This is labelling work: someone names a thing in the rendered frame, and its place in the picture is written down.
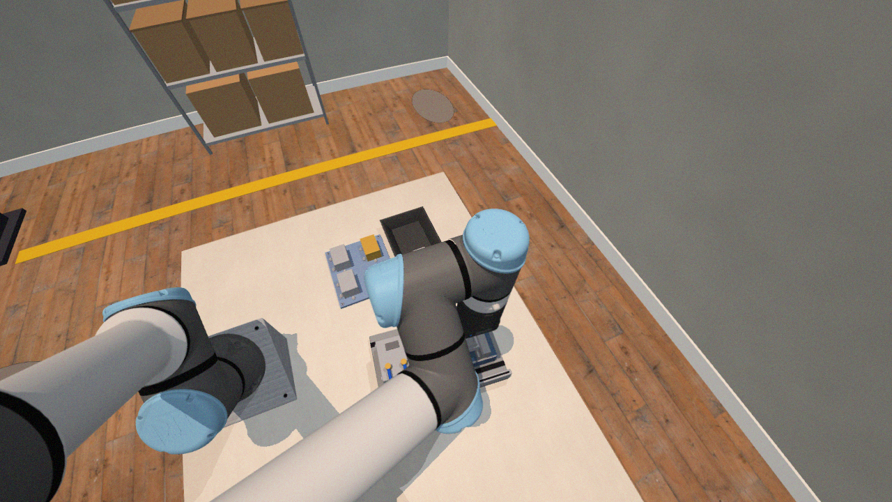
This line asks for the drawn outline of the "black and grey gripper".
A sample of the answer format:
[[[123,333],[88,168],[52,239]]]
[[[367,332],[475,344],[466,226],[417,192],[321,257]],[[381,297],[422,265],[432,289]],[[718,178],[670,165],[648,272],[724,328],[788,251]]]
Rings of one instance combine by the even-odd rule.
[[[505,304],[509,300],[509,296],[510,294],[506,298],[492,303],[482,302],[474,298],[459,302],[458,313],[466,339],[490,333],[499,328],[500,318],[505,310]]]

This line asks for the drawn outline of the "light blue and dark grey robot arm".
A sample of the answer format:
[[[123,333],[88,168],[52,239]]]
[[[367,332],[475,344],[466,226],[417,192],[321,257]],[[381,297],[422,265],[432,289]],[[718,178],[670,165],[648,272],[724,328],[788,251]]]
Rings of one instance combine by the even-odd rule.
[[[463,235],[370,266],[377,324],[397,327],[410,366],[210,502],[356,502],[434,431],[474,425],[480,379],[456,304],[506,298],[529,242],[520,218],[491,208]],[[137,392],[148,447],[197,451],[265,374],[254,341],[209,339],[185,288],[121,300],[102,315],[91,339],[0,381],[0,502],[50,502],[67,457]]]

